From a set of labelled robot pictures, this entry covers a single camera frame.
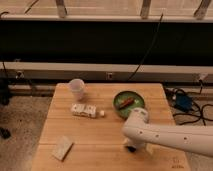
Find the wooden tabletop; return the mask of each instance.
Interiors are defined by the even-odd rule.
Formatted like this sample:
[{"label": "wooden tabletop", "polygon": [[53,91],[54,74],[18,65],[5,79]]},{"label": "wooden tabletop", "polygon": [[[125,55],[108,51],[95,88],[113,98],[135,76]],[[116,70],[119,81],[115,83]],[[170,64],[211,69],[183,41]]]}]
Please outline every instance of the wooden tabletop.
[{"label": "wooden tabletop", "polygon": [[[113,99],[124,90],[140,94],[150,114],[150,123],[174,124],[161,84],[86,84],[81,103],[104,110],[104,118],[90,119],[72,115],[70,107],[76,101],[67,84],[55,89],[44,124],[33,171],[186,171],[190,170],[183,151],[150,145],[153,154],[145,149],[134,153],[124,146],[121,128],[124,120],[113,108]],[[51,152],[62,136],[74,141],[63,162]]]}]

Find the black cable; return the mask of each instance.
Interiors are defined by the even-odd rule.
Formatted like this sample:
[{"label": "black cable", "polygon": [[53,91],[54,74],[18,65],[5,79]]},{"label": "black cable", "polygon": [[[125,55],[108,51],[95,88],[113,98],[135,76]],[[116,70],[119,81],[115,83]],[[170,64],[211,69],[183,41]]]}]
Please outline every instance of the black cable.
[{"label": "black cable", "polygon": [[8,12],[8,11],[3,11],[3,12],[1,12],[1,13],[0,13],[0,19],[2,19],[2,16],[3,16],[3,15],[9,14],[9,13],[10,13],[10,12]]},{"label": "black cable", "polygon": [[201,94],[202,90],[203,90],[203,81],[199,80],[199,83],[200,83],[200,92],[199,92],[199,94]]},{"label": "black cable", "polygon": [[35,0],[35,1],[33,1],[31,4],[30,4],[30,6],[25,10],[25,14],[27,14],[31,9],[32,9],[32,7],[38,2],[39,0]]},{"label": "black cable", "polygon": [[4,64],[4,61],[2,60],[2,65],[3,65],[3,68],[4,68],[4,75],[5,75],[5,78],[7,79],[7,83],[9,83],[9,76],[8,76],[8,73],[7,73],[7,69],[5,67],[5,64]]},{"label": "black cable", "polygon": [[[200,89],[200,93],[201,93],[202,92],[202,87],[203,87],[202,80],[200,81],[200,83],[201,83],[201,89]],[[172,91],[170,91],[170,90],[165,88],[165,91],[167,93],[172,94],[172,95],[182,94],[182,95],[188,96],[188,92],[185,92],[183,89],[180,89],[180,88],[174,88]],[[193,113],[189,113],[189,112],[187,112],[187,113],[175,113],[175,114],[173,114],[173,116],[175,117],[175,116],[180,116],[180,115],[183,116],[183,115],[185,115],[185,116],[192,116],[192,117],[196,117],[197,118],[194,121],[182,122],[182,123],[180,123],[180,125],[196,123],[196,122],[202,120],[203,125],[206,126],[206,121],[213,121],[213,119],[209,119],[209,118],[206,118],[204,116],[204,109],[206,107],[213,107],[213,104],[205,104],[202,107],[200,107],[194,100],[192,100],[192,107],[191,107],[191,110],[189,110],[189,111],[192,111]]]},{"label": "black cable", "polygon": [[[175,113],[175,114],[173,114],[173,116],[174,117],[176,117],[176,116],[192,116],[192,117],[200,118],[200,116],[195,115],[195,114],[191,114],[191,113]],[[206,121],[213,122],[213,119],[209,119],[209,118],[206,118],[206,117],[203,117],[203,119],[206,120]]]},{"label": "black cable", "polygon": [[137,73],[137,71],[138,71],[138,69],[140,68],[140,66],[143,65],[144,61],[145,61],[146,58],[149,56],[149,54],[150,54],[150,52],[151,52],[151,50],[152,50],[152,48],[153,48],[153,46],[154,46],[154,44],[155,44],[155,42],[156,42],[156,39],[157,39],[157,37],[158,37],[158,32],[159,32],[159,28],[160,28],[162,19],[163,19],[163,14],[161,14],[160,20],[159,20],[158,25],[157,25],[157,28],[156,28],[156,32],[155,32],[155,34],[154,34],[154,36],[153,36],[153,38],[152,38],[152,42],[151,42],[149,48],[147,49],[145,55],[144,55],[143,58],[141,59],[141,61],[140,61],[139,65],[138,65],[138,67],[135,69],[135,71],[129,76],[129,78],[128,78],[126,81],[130,81],[130,80],[132,79],[132,77],[135,76],[135,74]]}]

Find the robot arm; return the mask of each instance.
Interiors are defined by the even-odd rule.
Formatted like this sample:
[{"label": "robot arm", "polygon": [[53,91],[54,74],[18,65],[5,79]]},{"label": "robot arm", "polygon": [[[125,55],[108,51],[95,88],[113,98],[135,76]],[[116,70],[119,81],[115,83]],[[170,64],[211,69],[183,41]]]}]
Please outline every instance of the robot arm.
[{"label": "robot arm", "polygon": [[153,143],[213,157],[213,126],[166,126],[148,124],[148,113],[135,108],[123,126],[131,147]]}]

